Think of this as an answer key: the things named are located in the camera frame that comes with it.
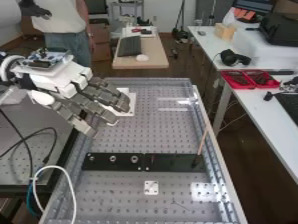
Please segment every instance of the metal breadboard table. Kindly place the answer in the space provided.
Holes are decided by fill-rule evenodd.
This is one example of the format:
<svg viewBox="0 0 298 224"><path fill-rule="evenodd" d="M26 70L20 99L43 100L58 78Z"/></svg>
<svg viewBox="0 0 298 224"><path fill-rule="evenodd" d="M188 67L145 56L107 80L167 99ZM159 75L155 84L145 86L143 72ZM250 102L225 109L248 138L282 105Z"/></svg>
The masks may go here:
<svg viewBox="0 0 298 224"><path fill-rule="evenodd" d="M208 121L189 79L108 79L137 93L136 116L115 127L96 117L95 140L79 136L67 165L78 198L80 224L248 223L231 176L211 131L201 172L83 171L90 153L196 154ZM145 181L159 182L159 194L144 193ZM68 224L74 205L66 177L52 194L40 223Z"/></svg>
<svg viewBox="0 0 298 224"><path fill-rule="evenodd" d="M40 105L32 104L28 97L19 105L3 105L2 109L15 123L24 137L46 127L54 127L58 130L59 139L50 160L50 164L56 164L64 155L63 152L72 132L71 125L68 125L52 110L48 110ZM0 154L3 154L19 140L20 137L16 131L6 118L0 115ZM40 135L28 139L27 142L32 151L34 172L36 172L52 147L52 131L48 130L43 132ZM52 176L52 172L48 172L39 182L39 191L51 192L50 188L54 179L55 177ZM0 159L0 195L3 197L24 195L28 190L28 181L30 158L26 146L22 144L16 150L12 150Z"/></svg>

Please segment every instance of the keyboard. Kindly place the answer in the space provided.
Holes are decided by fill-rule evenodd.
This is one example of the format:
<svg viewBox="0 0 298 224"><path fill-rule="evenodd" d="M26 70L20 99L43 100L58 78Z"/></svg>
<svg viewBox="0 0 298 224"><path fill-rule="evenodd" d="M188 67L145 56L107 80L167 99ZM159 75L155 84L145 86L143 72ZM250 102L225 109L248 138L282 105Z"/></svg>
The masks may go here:
<svg viewBox="0 0 298 224"><path fill-rule="evenodd" d="M293 121L298 125L298 94L278 93L276 97Z"/></svg>
<svg viewBox="0 0 298 224"><path fill-rule="evenodd" d="M119 57L136 56L141 53L141 37L133 36L123 38L119 46Z"/></svg>

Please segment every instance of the robotic hand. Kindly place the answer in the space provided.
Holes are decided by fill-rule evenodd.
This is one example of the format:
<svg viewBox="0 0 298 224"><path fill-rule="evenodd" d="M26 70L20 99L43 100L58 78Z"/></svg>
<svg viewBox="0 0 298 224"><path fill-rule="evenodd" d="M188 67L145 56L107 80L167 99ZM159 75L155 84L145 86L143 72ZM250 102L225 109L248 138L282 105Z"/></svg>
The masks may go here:
<svg viewBox="0 0 298 224"><path fill-rule="evenodd" d="M22 15L23 16L36 16L48 19L52 16L50 10L40 8L34 0L22 0L20 4Z"/></svg>
<svg viewBox="0 0 298 224"><path fill-rule="evenodd" d="M129 112L129 97L91 68L76 64L64 49L39 49L28 58L8 56L0 66L2 81L28 90L34 102L55 110L83 132L93 137L97 131L76 114L74 106L97 115L108 125L117 124L117 112Z"/></svg>

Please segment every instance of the red object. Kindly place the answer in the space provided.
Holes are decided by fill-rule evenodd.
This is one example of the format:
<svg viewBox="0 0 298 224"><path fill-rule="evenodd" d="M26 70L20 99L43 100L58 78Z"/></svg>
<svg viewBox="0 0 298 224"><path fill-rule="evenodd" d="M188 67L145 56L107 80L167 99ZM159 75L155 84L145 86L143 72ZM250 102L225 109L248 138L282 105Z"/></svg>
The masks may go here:
<svg viewBox="0 0 298 224"><path fill-rule="evenodd" d="M237 15L237 18L241 19L245 17L248 10L242 9L241 12Z"/></svg>
<svg viewBox="0 0 298 224"><path fill-rule="evenodd" d="M250 11L246 15L245 15L245 19L252 20L253 16L254 16L256 12Z"/></svg>
<svg viewBox="0 0 298 224"><path fill-rule="evenodd" d="M244 74L242 71L232 70L221 72L223 78L233 89L254 89L254 81Z"/></svg>
<svg viewBox="0 0 298 224"><path fill-rule="evenodd" d="M276 89L280 82L261 70L232 70L221 72L223 78L233 89Z"/></svg>
<svg viewBox="0 0 298 224"><path fill-rule="evenodd" d="M256 83L257 88L276 89L280 87L281 83L269 75L268 72L262 70L245 70L244 73Z"/></svg>
<svg viewBox="0 0 298 224"><path fill-rule="evenodd" d="M141 32L143 31L143 29L132 29L132 32L133 33L139 33L139 32Z"/></svg>
<svg viewBox="0 0 298 224"><path fill-rule="evenodd" d="M235 11L236 17L239 16L240 12L241 12L241 9L236 8L236 11Z"/></svg>

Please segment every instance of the jeans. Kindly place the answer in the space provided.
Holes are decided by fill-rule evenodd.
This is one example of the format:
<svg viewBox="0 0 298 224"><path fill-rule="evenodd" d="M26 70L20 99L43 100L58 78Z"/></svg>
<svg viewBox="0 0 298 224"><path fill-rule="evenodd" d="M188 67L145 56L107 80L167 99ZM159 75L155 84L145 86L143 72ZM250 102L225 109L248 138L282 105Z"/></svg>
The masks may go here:
<svg viewBox="0 0 298 224"><path fill-rule="evenodd" d="M91 67L92 56L86 31L80 33L46 33L44 36L47 47L66 48L75 56L75 62L84 67Z"/></svg>

